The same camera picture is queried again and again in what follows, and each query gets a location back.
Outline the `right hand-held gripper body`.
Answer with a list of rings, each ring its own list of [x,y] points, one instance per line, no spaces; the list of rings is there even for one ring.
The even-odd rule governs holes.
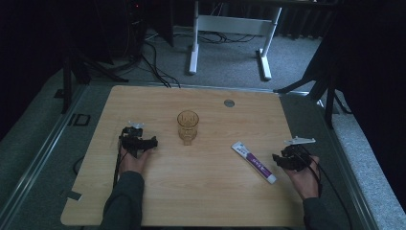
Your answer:
[[[305,148],[305,144],[314,144],[314,138],[301,138],[296,136],[291,140],[286,140],[286,147],[282,150],[281,167],[290,171],[299,172],[307,168],[312,160],[310,153]]]

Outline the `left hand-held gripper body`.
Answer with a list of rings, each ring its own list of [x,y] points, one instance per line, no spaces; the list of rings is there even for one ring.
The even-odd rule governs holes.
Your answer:
[[[119,137],[121,146],[134,157],[137,157],[139,150],[146,149],[146,141],[142,138],[144,126],[144,123],[128,122]]]

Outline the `white purple toothpaste tube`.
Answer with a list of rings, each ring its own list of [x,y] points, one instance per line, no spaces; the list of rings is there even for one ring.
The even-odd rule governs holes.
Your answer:
[[[277,181],[277,177],[242,142],[232,144],[232,149],[244,158],[268,183],[274,184]]]

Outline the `person's left hand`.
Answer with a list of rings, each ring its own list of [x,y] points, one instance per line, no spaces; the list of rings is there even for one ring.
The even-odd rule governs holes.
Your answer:
[[[151,154],[153,154],[153,149],[148,149],[144,151],[139,158],[136,158],[131,153],[128,153],[126,149],[121,148],[119,174],[126,172],[142,173],[147,159]]]

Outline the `person's right hand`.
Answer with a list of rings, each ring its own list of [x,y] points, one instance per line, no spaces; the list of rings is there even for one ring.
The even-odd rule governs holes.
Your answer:
[[[302,200],[320,196],[320,172],[318,170],[319,158],[311,155],[310,166],[299,172],[285,170],[297,193]]]

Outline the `black metal stand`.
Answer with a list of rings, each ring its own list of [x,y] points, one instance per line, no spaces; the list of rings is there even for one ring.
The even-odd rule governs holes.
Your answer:
[[[327,94],[324,120],[329,128],[333,128],[332,114],[334,100],[337,98],[336,86],[339,74],[340,68],[337,61],[330,61],[328,64],[310,63],[300,80],[297,80],[286,87],[275,89],[274,92],[278,94],[287,94],[300,86],[314,81],[314,85],[307,96],[312,101],[319,101],[324,94]]]
[[[58,89],[56,97],[63,100],[62,114],[65,114],[73,103],[72,76],[75,76],[80,84],[88,84],[91,77],[87,70],[87,65],[99,71],[113,81],[127,82],[126,79],[118,77],[96,61],[87,57],[78,48],[69,48],[62,60],[62,89]]]

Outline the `grey tape piece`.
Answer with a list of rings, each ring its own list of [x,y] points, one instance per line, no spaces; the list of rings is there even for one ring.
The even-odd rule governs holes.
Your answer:
[[[59,195],[61,197],[65,197],[65,198],[70,198],[76,201],[80,201],[82,194],[79,194],[77,192],[74,191],[67,191],[67,190],[62,190]]]

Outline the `black computer tower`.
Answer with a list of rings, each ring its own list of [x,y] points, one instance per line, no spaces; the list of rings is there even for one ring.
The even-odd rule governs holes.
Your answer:
[[[128,27],[127,54],[138,61],[147,31],[146,5],[144,0],[124,0]]]

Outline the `aluminium floor rail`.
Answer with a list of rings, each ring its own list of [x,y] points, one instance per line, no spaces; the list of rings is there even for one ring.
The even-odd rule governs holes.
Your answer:
[[[39,151],[35,154],[34,159],[30,163],[27,170],[25,170],[22,174],[16,187],[12,191],[10,198],[0,211],[0,228],[6,229],[7,225],[12,222],[14,216],[18,212],[19,208],[24,202],[24,199],[30,192],[31,187],[35,183],[38,175],[51,155],[60,135],[67,127],[70,119],[73,117],[74,111],[86,89],[86,85],[80,85],[77,88],[77,91],[73,94],[73,99],[68,105],[68,108],[63,114],[58,116],[58,119],[51,129],[50,134],[43,142]]]
[[[329,150],[321,154],[321,167],[330,193],[340,205],[340,220],[347,222],[349,230],[379,230],[337,135],[324,120],[324,103],[319,100],[315,105],[324,128],[324,137],[318,143],[329,146]]]

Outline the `white desk frame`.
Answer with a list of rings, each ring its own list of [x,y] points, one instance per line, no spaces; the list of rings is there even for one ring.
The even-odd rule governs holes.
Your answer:
[[[272,79],[272,75],[267,54],[270,49],[275,31],[277,29],[281,13],[282,7],[276,7],[276,12],[268,20],[206,15],[199,12],[199,1],[196,0],[194,2],[193,9],[193,44],[189,73],[194,75],[197,72],[199,54],[198,36],[200,32],[214,32],[238,35],[260,35],[265,37],[265,43],[263,47],[258,50],[258,59],[260,62],[263,77],[267,81],[270,81]]]

